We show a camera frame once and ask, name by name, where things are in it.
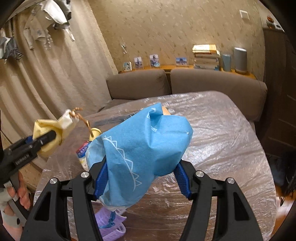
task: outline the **gray speaker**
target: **gray speaker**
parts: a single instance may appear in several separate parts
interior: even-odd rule
[[[235,71],[240,74],[247,73],[247,51],[242,48],[234,48]]]

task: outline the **hand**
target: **hand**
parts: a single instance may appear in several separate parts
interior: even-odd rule
[[[22,174],[20,172],[18,173],[18,177],[19,177],[19,181],[20,181],[20,188],[17,190],[17,194],[18,194],[18,196],[20,198],[20,204],[22,206],[24,206],[25,209],[29,209],[30,205],[31,205],[31,202],[30,202],[30,199],[29,199],[28,189],[27,189],[27,187],[25,185],[24,178],[23,178],[23,176],[22,176]],[[11,197],[15,196],[15,190],[14,190],[13,187],[8,187],[7,192]],[[11,207],[9,205],[7,205],[6,208],[4,209],[4,213],[9,215],[9,216],[14,215],[14,212],[13,212],[13,210],[11,209]]]

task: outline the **wooden table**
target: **wooden table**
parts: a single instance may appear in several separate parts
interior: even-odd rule
[[[185,116],[192,126],[193,137],[183,159],[211,178],[225,180],[233,177],[254,211],[264,240],[268,240],[276,218],[273,177],[249,122],[228,96],[209,91],[152,97],[103,110],[87,119],[92,127],[105,132],[131,114],[157,102],[172,115]],[[83,172],[75,152],[88,138],[84,123],[78,123],[49,157],[34,200],[52,177],[63,181]],[[124,214],[127,216],[123,223],[127,229],[124,240],[178,241],[190,206],[191,203],[180,193],[173,174],[157,178],[147,194]],[[95,203],[93,208],[98,211],[101,205]],[[68,202],[68,215],[71,236],[77,239],[72,200]],[[216,199],[213,198],[206,240],[213,234],[215,215]]]

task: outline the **brown sofa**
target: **brown sofa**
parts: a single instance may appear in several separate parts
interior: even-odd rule
[[[112,100],[104,109],[132,100],[171,94],[165,71],[162,69],[139,70],[107,78]]]
[[[173,69],[171,89],[161,69],[138,70],[107,79],[112,100],[104,109],[136,99],[177,93],[219,91],[230,97],[255,130],[264,107],[267,87],[264,82],[243,75],[203,69]]]

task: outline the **patterned wallpaper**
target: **patterned wallpaper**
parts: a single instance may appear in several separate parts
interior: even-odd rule
[[[89,0],[118,70],[126,61],[158,54],[162,65],[175,57],[193,64],[194,44],[214,43],[221,53],[247,49],[248,70],[263,79],[265,47],[254,0]],[[249,13],[243,20],[239,10]],[[127,54],[121,47],[125,44]]]

